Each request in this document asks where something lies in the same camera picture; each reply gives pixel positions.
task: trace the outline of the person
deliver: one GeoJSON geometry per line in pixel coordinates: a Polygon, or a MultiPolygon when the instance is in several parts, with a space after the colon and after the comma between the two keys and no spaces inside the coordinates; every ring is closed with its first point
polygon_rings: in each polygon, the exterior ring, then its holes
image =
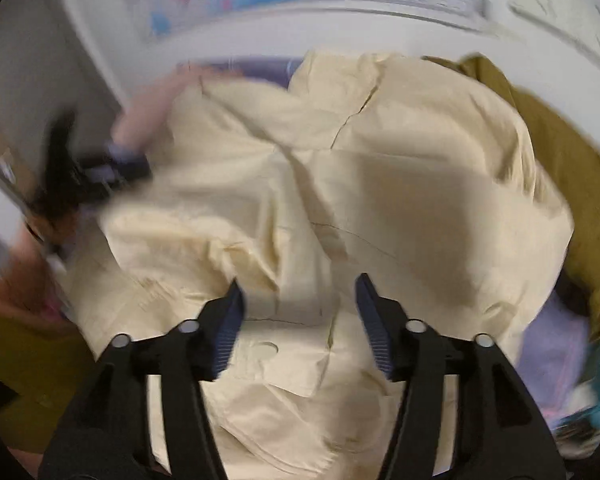
{"type": "MultiPolygon", "coordinates": [[[[185,88],[236,76],[191,63],[177,67],[120,114],[102,160],[113,165],[144,161],[171,103],[185,88]]],[[[50,138],[59,132],[66,144],[72,125],[73,118],[61,116],[50,138]]],[[[94,363],[78,327],[63,313],[47,261],[49,247],[65,246],[75,237],[80,206],[89,194],[74,196],[80,190],[69,182],[57,146],[47,155],[45,176],[10,247],[8,263],[0,269],[0,384],[5,386],[0,395],[11,393],[0,399],[0,437],[33,475],[59,417],[94,363]]]]}

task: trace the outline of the light purple cloth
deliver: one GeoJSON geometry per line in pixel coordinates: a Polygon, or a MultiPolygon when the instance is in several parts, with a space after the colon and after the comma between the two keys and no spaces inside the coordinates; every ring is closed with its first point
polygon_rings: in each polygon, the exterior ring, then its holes
{"type": "Polygon", "coordinates": [[[566,309],[551,293],[525,330],[516,369],[550,428],[565,415],[586,358],[589,322],[566,309]]]}
{"type": "Polygon", "coordinates": [[[220,70],[240,70],[245,77],[264,79],[287,88],[302,59],[285,57],[238,57],[209,65],[220,70]]]}

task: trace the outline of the white cloth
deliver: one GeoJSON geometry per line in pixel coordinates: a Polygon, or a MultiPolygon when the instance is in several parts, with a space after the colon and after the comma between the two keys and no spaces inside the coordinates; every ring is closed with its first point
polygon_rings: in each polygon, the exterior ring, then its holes
{"type": "MultiPolygon", "coordinates": [[[[360,272],[411,317],[445,335],[491,333],[513,360],[570,240],[522,118],[427,61],[310,54],[288,91],[187,89],[170,129],[154,180],[101,218],[120,268],[95,234],[67,288],[100,352],[116,333],[195,317],[237,276],[248,321],[204,387],[232,479],[377,475],[402,385],[374,367],[354,304],[360,272]]],[[[153,388],[165,463],[158,398],[153,388]]]]}

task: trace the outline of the olive green fabric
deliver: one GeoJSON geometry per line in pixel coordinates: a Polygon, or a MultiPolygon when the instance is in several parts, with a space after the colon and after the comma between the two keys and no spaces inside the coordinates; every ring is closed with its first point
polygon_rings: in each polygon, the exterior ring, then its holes
{"type": "Polygon", "coordinates": [[[19,394],[0,410],[3,442],[42,453],[93,363],[77,332],[45,335],[0,317],[0,381],[19,394]]]}
{"type": "Polygon", "coordinates": [[[564,270],[588,293],[591,336],[600,338],[600,153],[534,95],[515,88],[487,58],[432,62],[476,79],[516,108],[529,129],[536,159],[571,208],[574,221],[564,270]]]}

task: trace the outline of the fabric fold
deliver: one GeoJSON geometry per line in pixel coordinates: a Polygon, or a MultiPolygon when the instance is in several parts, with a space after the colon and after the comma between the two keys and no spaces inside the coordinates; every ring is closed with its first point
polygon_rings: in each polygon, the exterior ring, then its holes
{"type": "Polygon", "coordinates": [[[248,320],[204,391],[222,458],[259,460],[250,478],[377,475],[404,385],[375,368],[353,297],[360,272],[410,316],[445,335],[490,332],[515,360],[562,266],[571,216],[525,123],[433,63],[310,54],[288,91],[248,80],[187,90],[170,130],[154,180],[100,218],[99,258],[115,257],[120,287],[153,303],[69,295],[97,346],[120,326],[165,332],[237,276],[248,320]]]}
{"type": "MultiPolygon", "coordinates": [[[[577,129],[530,92],[513,86],[484,56],[454,63],[427,58],[487,86],[514,107],[525,121],[536,159],[570,206],[573,238],[564,269],[584,290],[592,339],[600,338],[600,152],[577,129]]],[[[565,303],[571,298],[561,298],[565,303]]]]}

